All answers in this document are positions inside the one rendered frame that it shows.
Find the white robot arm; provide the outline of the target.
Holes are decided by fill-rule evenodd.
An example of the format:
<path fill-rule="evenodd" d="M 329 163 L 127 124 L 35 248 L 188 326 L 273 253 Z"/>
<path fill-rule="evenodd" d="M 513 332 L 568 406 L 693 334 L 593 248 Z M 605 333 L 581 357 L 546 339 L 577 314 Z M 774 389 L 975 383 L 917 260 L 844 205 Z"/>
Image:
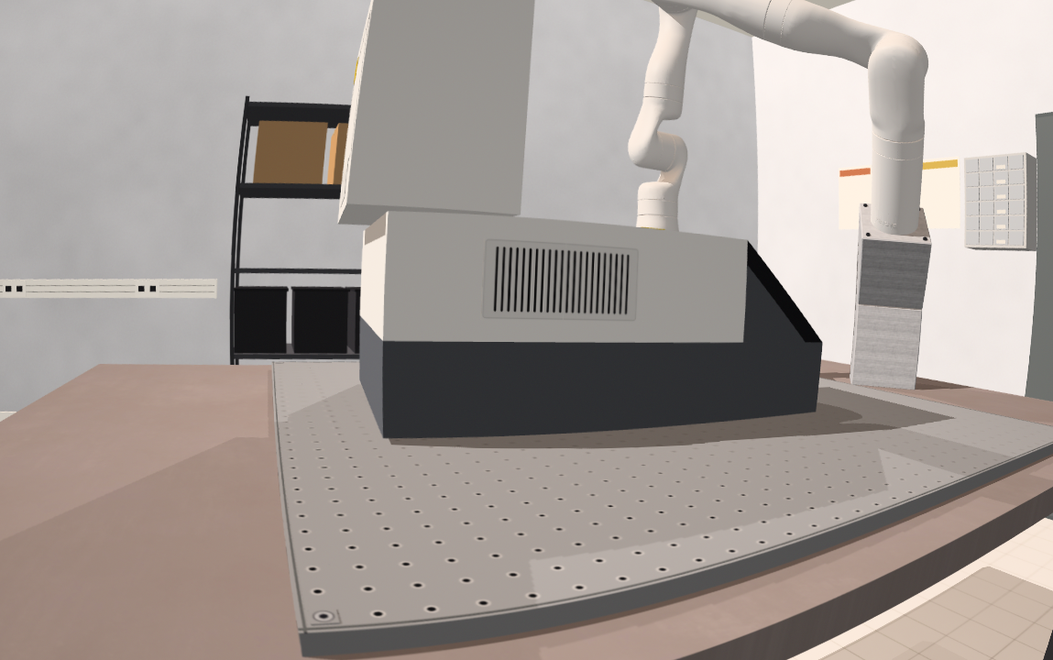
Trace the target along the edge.
<path fill-rule="evenodd" d="M 678 191 L 688 148 L 680 137 L 657 129 L 662 120 L 682 114 L 691 29 L 697 11 L 706 11 L 784 49 L 838 56 L 867 69 L 872 118 L 871 222 L 874 228 L 897 237 L 918 229 L 928 69 L 928 57 L 918 40 L 806 0 L 652 1 L 659 6 L 659 40 L 649 60 L 643 104 L 628 149 L 635 166 L 658 169 L 661 175 L 659 181 L 640 185 L 636 228 L 678 231 Z"/>

